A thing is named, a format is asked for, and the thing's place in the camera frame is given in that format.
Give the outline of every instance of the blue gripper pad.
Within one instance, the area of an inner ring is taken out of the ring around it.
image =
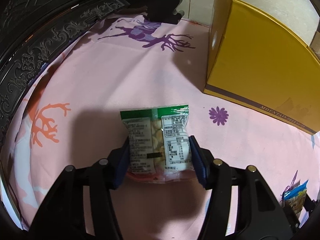
[[[199,147],[196,138],[192,135],[189,137],[190,149],[191,149],[191,161],[195,169],[198,182],[205,188],[207,185],[207,178],[210,172],[209,166],[205,165],[206,160],[204,158],[202,149]]]
[[[114,169],[112,184],[114,189],[117,189],[122,184],[130,164],[129,139],[126,139],[121,148],[112,150],[107,159],[108,165]]]

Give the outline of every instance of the purple deer print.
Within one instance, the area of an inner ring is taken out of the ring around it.
[[[135,20],[133,19],[133,20],[127,21],[126,19],[121,19],[121,20],[118,20],[117,23],[121,21],[134,22]],[[133,28],[116,26],[116,29],[123,30],[124,33],[101,37],[101,38],[98,38],[98,40],[103,38],[108,38],[108,37],[118,37],[118,36],[128,35],[129,38],[134,39],[136,41],[147,42],[147,44],[142,46],[143,48],[149,48],[155,44],[162,42],[162,45],[161,45],[162,50],[164,50],[165,47],[168,47],[172,51],[177,50],[181,52],[183,52],[183,50],[178,48],[195,49],[195,47],[192,47],[188,41],[178,39],[178,37],[186,37],[191,40],[193,37],[191,37],[188,34],[175,35],[171,33],[168,35],[163,35],[161,38],[156,38],[152,36],[152,34],[161,26],[161,23],[149,22],[146,19],[144,19],[143,22],[141,22],[140,20],[136,20],[136,22],[139,23],[140,25],[134,26]]]

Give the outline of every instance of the purple flower print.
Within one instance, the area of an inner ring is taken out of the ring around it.
[[[210,115],[210,119],[213,119],[213,123],[217,123],[218,126],[220,125],[220,123],[224,125],[224,123],[227,122],[227,119],[229,116],[227,114],[227,111],[224,110],[224,108],[219,109],[218,106],[217,106],[217,110],[215,110],[214,108],[211,108],[209,110],[209,115]]]

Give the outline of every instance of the pink tablecloth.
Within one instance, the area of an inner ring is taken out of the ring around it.
[[[309,179],[311,198],[317,197],[319,136],[201,92],[208,31],[186,20],[169,25],[142,16],[108,19],[61,58],[7,140],[14,159],[11,182],[29,224],[66,165],[90,166],[122,145],[128,133],[119,111],[130,108],[187,103],[187,131],[201,147],[230,166],[257,166],[278,199],[296,170],[298,179]],[[211,119],[213,110],[227,111],[226,122]],[[126,179],[111,195],[124,239],[195,240],[210,192],[195,180],[155,185]],[[87,197],[87,230],[93,233]]]

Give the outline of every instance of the nutrition label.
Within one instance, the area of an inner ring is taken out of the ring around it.
[[[123,120],[129,130],[130,172],[156,173],[153,159],[147,154],[153,153],[150,118]]]
[[[186,132],[187,115],[161,117],[164,138],[165,172],[186,170],[191,165],[189,137]]]

